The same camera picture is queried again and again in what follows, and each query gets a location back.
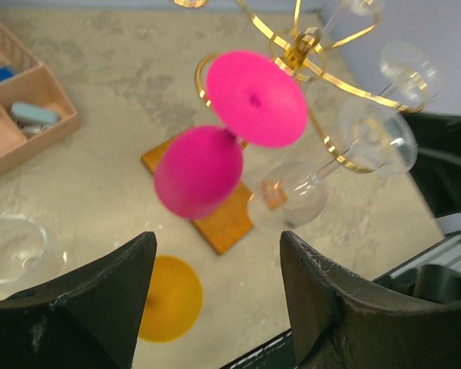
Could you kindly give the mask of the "yellow plastic wine glass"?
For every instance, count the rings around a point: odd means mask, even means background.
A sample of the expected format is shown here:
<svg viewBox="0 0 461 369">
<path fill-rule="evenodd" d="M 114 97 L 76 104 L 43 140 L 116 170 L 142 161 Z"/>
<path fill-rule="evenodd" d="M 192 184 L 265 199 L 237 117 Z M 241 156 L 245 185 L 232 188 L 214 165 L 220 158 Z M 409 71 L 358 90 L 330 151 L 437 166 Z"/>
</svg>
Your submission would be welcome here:
<svg viewBox="0 0 461 369">
<path fill-rule="evenodd" d="M 193 327 L 202 306 L 203 288 L 195 270 L 180 258 L 157 256 L 138 336 L 154 343 L 174 341 Z"/>
</svg>

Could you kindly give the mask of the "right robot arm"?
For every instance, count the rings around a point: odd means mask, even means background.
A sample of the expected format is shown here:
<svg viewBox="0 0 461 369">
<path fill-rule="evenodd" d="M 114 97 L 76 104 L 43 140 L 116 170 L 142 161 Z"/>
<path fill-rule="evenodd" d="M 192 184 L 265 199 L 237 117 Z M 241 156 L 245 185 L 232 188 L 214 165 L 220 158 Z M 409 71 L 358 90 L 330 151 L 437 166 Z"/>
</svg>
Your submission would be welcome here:
<svg viewBox="0 0 461 369">
<path fill-rule="evenodd" d="M 418 145 L 410 174 L 436 218 L 461 213 L 461 115 L 403 113 Z"/>
</svg>

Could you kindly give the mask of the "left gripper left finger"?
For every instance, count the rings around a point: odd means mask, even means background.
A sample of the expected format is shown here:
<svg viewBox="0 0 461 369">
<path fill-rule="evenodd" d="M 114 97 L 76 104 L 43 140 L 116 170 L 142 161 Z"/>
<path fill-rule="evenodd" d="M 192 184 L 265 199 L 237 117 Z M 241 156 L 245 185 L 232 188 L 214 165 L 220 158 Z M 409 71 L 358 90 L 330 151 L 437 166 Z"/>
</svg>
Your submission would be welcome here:
<svg viewBox="0 0 461 369">
<path fill-rule="evenodd" d="M 130 368 L 156 251 L 146 231 L 0 301 L 0 368 Z"/>
</svg>

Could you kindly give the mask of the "clear wine glass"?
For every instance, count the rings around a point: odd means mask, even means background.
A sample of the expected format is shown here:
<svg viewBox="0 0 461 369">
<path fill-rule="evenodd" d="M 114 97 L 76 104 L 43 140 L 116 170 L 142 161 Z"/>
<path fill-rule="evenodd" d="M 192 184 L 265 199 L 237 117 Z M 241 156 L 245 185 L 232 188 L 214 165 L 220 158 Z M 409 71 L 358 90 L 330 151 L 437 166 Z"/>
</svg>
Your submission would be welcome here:
<svg viewBox="0 0 461 369">
<path fill-rule="evenodd" d="M 327 176 L 338 168 L 393 176 L 408 172 L 418 155 L 413 131 L 399 113 L 359 98 L 343 104 L 334 135 L 317 137 L 328 152 L 324 163 L 289 159 L 261 179 L 247 205 L 254 227 L 282 231 L 310 223 L 327 203 Z"/>
<path fill-rule="evenodd" d="M 417 47 L 391 42 L 380 53 L 380 72 L 389 81 L 382 97 L 398 97 L 412 103 L 436 100 L 442 89 L 442 75 Z"/>
<path fill-rule="evenodd" d="M 71 255 L 32 218 L 0 218 L 0 286 L 37 285 L 64 274 Z"/>
</svg>

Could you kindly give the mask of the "clear champagne flute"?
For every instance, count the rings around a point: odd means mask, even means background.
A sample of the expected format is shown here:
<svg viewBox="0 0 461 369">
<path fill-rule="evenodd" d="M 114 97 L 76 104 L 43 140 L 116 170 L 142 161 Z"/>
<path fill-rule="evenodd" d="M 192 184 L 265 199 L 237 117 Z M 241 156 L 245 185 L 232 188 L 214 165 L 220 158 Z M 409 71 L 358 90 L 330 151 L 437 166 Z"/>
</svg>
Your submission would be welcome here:
<svg viewBox="0 0 461 369">
<path fill-rule="evenodd" d="M 361 29 L 360 31 L 348 35 L 346 38 L 342 38 L 339 41 L 333 42 L 330 45 L 325 46 L 325 49 L 334 49 L 339 48 L 343 45 L 346 45 L 358 38 L 367 35 L 372 32 L 378 24 L 380 23 L 381 12 L 384 8 L 385 1 L 381 0 L 349 0 L 349 1 L 339 1 L 338 5 L 333 11 L 333 14 L 327 19 L 325 26 L 322 31 L 322 38 L 327 38 L 328 35 L 333 30 L 333 27 L 339 20 L 339 17 L 345 13 L 349 12 L 351 14 L 360 16 L 360 17 L 373 17 L 372 25 Z"/>
</svg>

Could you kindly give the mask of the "pink plastic wine glass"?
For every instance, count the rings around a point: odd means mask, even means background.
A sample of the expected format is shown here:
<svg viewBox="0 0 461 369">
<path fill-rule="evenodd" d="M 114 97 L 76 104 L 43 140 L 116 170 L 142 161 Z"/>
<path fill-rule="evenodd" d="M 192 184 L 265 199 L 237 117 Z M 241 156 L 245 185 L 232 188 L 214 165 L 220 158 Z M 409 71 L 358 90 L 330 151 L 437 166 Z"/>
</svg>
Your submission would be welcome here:
<svg viewBox="0 0 461 369">
<path fill-rule="evenodd" d="M 283 148 L 307 126 L 298 84 L 264 55 L 218 56 L 207 72 L 207 96 L 222 125 L 201 125 L 171 143 L 154 173 L 154 189 L 169 211 L 206 218 L 237 187 L 244 167 L 240 143 Z"/>
</svg>

